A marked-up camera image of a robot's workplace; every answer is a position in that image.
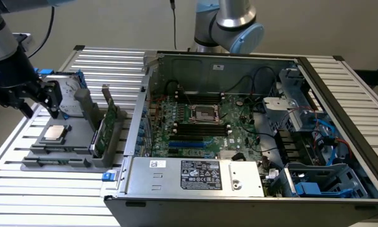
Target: motherboard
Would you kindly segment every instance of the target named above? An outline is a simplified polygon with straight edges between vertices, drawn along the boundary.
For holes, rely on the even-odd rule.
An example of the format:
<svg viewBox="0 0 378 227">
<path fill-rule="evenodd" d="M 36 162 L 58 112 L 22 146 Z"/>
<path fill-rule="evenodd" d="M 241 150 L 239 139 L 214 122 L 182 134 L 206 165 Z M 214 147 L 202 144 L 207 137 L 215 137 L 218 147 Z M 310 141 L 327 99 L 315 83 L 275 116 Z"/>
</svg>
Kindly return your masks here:
<svg viewBox="0 0 378 227">
<path fill-rule="evenodd" d="M 151 157 L 259 160 L 251 98 L 165 96 L 150 103 Z"/>
</svg>

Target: warning symbols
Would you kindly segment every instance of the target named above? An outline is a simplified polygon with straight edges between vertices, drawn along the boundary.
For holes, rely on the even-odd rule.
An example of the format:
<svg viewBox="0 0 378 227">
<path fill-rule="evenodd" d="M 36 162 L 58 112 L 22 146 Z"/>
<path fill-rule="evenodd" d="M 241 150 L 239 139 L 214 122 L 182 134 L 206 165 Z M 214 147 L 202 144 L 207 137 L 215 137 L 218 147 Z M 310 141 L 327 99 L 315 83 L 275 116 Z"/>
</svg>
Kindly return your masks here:
<svg viewBox="0 0 378 227">
<path fill-rule="evenodd" d="M 218 161 L 181 161 L 181 188 L 222 190 Z"/>
</svg>

